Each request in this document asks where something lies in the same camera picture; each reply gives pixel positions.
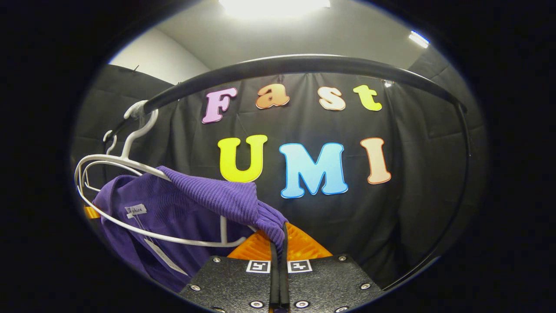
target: letter m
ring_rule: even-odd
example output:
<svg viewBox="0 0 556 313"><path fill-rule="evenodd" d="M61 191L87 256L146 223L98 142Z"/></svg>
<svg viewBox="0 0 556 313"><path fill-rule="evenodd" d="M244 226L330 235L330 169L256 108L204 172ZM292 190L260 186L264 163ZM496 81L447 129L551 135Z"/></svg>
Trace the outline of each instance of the letter m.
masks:
<svg viewBox="0 0 556 313"><path fill-rule="evenodd" d="M305 190L300 187L299 177L313 195L319 190L323 177L326 177L326 181L322 193L337 194L348 191L342 170L341 155L344 146L341 144L327 143L322 146L316 163L301 144L285 144L279 151L286 157L286 188L281 192L282 197L300 198L305 194Z"/></svg>

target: purple knit fabric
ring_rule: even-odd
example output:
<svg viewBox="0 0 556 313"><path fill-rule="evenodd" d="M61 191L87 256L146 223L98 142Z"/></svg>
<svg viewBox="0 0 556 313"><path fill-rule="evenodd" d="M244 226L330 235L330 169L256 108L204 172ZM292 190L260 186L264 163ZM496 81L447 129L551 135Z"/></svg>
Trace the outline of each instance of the purple knit fabric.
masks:
<svg viewBox="0 0 556 313"><path fill-rule="evenodd" d="M281 253L282 227L287 219L276 209L257 199L255 183L188 176L166 167L158 167L184 195L202 206L243 225L262 229Z"/></svg>
<svg viewBox="0 0 556 313"><path fill-rule="evenodd" d="M144 174L122 175L107 183L93 204L110 216L146 231L199 241L220 241L220 215L228 218L230 241L253 234L246 225L265 231L282 250L286 219L280 212L257 200L254 183L230 183L191 177L159 167L172 181ZM143 204L147 210L127 218L126 207ZM227 256L234 248L211 248L148 238L184 275L172 269L145 242L147 238L101 217L105 238L112 248L135 269L179 292L189 283L211 255Z"/></svg>

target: white wall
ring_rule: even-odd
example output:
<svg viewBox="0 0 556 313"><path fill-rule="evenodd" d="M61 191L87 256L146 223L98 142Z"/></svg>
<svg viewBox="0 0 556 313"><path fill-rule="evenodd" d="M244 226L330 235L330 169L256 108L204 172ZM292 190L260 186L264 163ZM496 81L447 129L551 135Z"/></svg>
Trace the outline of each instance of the white wall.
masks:
<svg viewBox="0 0 556 313"><path fill-rule="evenodd" d="M138 72L174 85L209 71L189 51L156 28L128 44L112 58L110 64L132 70L139 65Z"/></svg>

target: white hanger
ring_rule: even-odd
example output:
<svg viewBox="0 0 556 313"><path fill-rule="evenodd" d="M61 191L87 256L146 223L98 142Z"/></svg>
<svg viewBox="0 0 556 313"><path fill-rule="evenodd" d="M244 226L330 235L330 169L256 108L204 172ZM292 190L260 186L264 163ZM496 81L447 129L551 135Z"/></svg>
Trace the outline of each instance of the white hanger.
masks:
<svg viewBox="0 0 556 313"><path fill-rule="evenodd" d="M127 119L129 118L131 115L136 115L138 112L142 111L142 106L147 102L147 100L143 100L143 101L139 101L135 104L133 104L124 114L123 118ZM111 164L111 165L116 165L122 168L126 168L131 170L132 172L138 173L139 175L141 175L141 173L133 170L133 169L138 169L141 170L143 172L146 173L150 173L153 174L157 177L160 177L162 179L168 180L170 181L170 179L160 170L150 167L148 165L133 161L129 159L129 153L131 150L131 144L133 143L133 141L143 135L145 135L149 130L151 130L151 128L154 126L156 120L158 118L158 109L154 110L151 113L151 117L149 119L149 121L147 122L147 124L132 132L126 139L124 145L123 145L123 151L122 151L122 155L121 156L114 156L114 155L108 155L108 154L91 154L88 155L84 158L82 158L79 163L76 166L76 170L75 170L75 174L74 174L74 182L77 186L77 191L79 192L81 198L90 206L92 207L95 211L98 212L98 214L104 216L106 219L110 220L111 222L129 229L132 232L136 232L136 233L140 233L142 235L145 236L149 236L152 238L157 238L160 240L165 240L165 241L170 241L170 242L176 242L176 243L182 243L182 244L190 244L193 246L203 246L203 247L222 247L222 248L228 248L228 247L236 247L239 246L243 241L245 241L245 237L241 237L238 240L234 241L234 242L230 242L228 243L228 239L227 239L227 221L226 221L226 217L221 216L220 217L220 242L207 242L207 241L197 241L197 240L189 240L189 239L182 239L182 238L176 238L176 237L171 237L171 236L165 236L165 235L161 235L161 234L157 234L157 233L152 233L152 232L148 232L145 230L142 230L140 228L131 226L129 224L123 223L113 217L111 217L110 215L106 214L105 212L101 211L99 208L97 208L91 201L89 201L84 195L83 195L83 185L85 183L84 179L83 179L83 173L81 172L81 166L83 166L83 164L85 162L88 161L94 161L91 164L87 165L85 167L85 171L88 169L88 167L90 167L91 165L93 165L93 163L95 164ZM114 143L112 144L112 146L108 149L107 153L109 153L113 147L116 145L116 137L114 137ZM254 227L249 226L249 228L251 228L253 231L256 231L256 229Z"/></svg>
<svg viewBox="0 0 556 313"><path fill-rule="evenodd" d="M108 135L110 135L111 132L112 132L112 130L107 131L107 132L105 133L104 137L102 138L102 141L106 141L106 137L108 137ZM109 155L109 154L110 154L110 151L112 151L112 149L114 149L114 147L116 146L117 140L118 140L118 137L117 137L116 135L114 135L114 139L113 139L112 145L110 146L110 148L108 148L108 150L106 150L106 154L107 154L107 155ZM128 167L128 166L125 166L125 165L123 165L123 164L120 164L120 163L116 163L116 162L112 162L112 161L102 161L102 160L101 160L101 161L94 161L94 162L91 162L91 163L89 163L89 164L85 167L85 169L83 170L83 175L85 176L85 183L84 183L84 185L85 185L85 187L87 187L88 189L94 190L94 191L96 191L96 192L99 192L99 191L101 191L101 190L98 189L98 188L95 188L95 187L92 187L92 186L91 186L91 184L89 183L89 172L88 172L89 168L90 168L91 166L93 166L93 165L96 165L96 164L114 165L114 166L117 166L117 167L120 167L120 168L123 168L123 169L127 169L128 171L132 172L133 174L135 174L135 175L137 175L137 176L141 176L141 175L142 175L140 172L138 172L138 171L136 171L136 170L134 170L134 169L132 169L132 168L130 168L130 167Z"/></svg>

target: curved black bar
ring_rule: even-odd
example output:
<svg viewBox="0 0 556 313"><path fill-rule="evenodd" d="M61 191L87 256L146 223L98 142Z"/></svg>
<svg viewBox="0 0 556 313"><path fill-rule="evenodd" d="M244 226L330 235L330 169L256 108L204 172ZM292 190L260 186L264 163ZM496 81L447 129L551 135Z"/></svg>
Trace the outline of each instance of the curved black bar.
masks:
<svg viewBox="0 0 556 313"><path fill-rule="evenodd" d="M381 62L333 55L286 55L245 61L213 70L170 87L154 96L143 107L149 114L171 102L208 88L254 77L307 72L339 73L375 77L421 89L453 105L463 104L446 89L413 72ZM123 120L108 136L116 135L127 123Z"/></svg>

